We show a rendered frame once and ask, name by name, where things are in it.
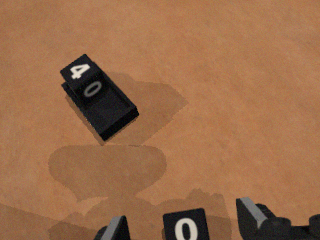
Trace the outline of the black number cube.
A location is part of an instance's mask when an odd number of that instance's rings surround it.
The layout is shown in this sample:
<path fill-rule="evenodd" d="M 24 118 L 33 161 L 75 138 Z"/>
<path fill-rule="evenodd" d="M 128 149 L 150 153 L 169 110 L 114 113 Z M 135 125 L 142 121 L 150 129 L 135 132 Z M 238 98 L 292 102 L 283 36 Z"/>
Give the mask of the black number cube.
<path fill-rule="evenodd" d="M 63 68 L 60 73 L 83 105 L 109 88 L 102 71 L 86 54 Z"/>
<path fill-rule="evenodd" d="M 166 240 L 210 240 L 203 208 L 163 215 Z"/>

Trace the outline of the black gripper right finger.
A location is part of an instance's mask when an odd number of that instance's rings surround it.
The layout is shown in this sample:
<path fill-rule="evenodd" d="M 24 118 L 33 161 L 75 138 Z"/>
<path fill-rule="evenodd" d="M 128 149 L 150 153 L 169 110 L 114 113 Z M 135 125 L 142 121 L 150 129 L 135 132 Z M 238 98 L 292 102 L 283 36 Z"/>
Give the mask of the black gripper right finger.
<path fill-rule="evenodd" d="M 236 209 L 243 240 L 320 240 L 320 214 L 311 216 L 309 225 L 291 226 L 288 218 L 276 217 L 266 205 L 254 204 L 249 197 L 236 199 Z"/>

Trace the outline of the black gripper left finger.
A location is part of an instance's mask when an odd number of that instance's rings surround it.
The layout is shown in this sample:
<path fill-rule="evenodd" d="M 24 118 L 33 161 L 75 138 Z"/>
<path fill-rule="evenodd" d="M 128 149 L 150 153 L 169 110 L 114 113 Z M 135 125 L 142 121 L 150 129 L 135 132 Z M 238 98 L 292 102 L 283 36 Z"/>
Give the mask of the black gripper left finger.
<path fill-rule="evenodd" d="M 101 228 L 93 240 L 131 240 L 126 216 L 112 217 L 108 227 Z"/>

